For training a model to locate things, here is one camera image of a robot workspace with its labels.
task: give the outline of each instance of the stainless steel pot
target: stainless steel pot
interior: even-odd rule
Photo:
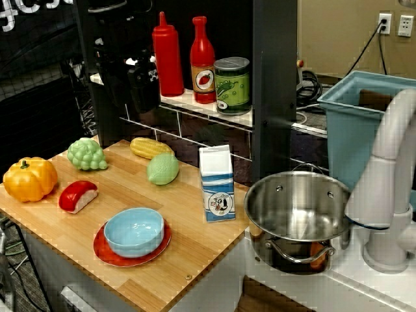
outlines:
[[[257,254],[284,272],[325,270],[330,256],[341,255],[349,244],[344,216],[349,196],[347,186],[315,172],[282,172],[256,182],[244,208]]]

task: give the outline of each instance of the wall outlet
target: wall outlet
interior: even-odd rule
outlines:
[[[397,36],[410,37],[413,27],[413,16],[401,15],[400,24],[398,25]]]
[[[380,24],[380,22],[384,18],[387,20],[387,23],[380,25],[380,28],[378,29],[378,33],[380,33],[380,34],[390,34],[391,14],[388,14],[388,13],[380,13],[380,15],[378,16],[378,24]]]

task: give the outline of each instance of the pumpkin stem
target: pumpkin stem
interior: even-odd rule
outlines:
[[[20,169],[26,169],[27,167],[29,167],[29,164],[28,164],[28,163],[26,163],[26,161],[25,161],[25,160],[23,160],[23,161],[21,162]]]

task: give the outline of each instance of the bottle label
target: bottle label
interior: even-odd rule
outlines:
[[[214,91],[214,66],[192,66],[192,82],[194,85],[195,92],[209,93]]]

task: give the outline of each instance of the blue plastic bin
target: blue plastic bin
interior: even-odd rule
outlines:
[[[380,110],[358,106],[360,91],[365,89],[394,97],[408,88],[416,88],[416,80],[353,71],[318,98],[320,106],[326,109],[330,175],[350,190],[365,169],[384,116]],[[416,211],[415,190],[410,202]]]

